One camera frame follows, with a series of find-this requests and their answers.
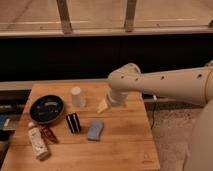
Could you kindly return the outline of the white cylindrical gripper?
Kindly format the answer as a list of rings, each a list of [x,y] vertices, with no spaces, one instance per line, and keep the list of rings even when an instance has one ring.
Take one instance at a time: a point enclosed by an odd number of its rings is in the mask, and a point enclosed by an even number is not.
[[[97,112],[102,113],[109,109],[110,106],[121,106],[126,103],[128,94],[114,89],[110,89],[107,93],[106,99],[102,99],[97,107]]]

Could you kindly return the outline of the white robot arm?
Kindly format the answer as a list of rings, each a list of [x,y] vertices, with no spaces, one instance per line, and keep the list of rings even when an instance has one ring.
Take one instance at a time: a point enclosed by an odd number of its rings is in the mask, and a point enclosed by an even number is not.
[[[128,63],[107,78],[110,87],[97,112],[124,105],[131,91],[203,106],[184,158],[183,171],[213,171],[213,66],[142,73]]]

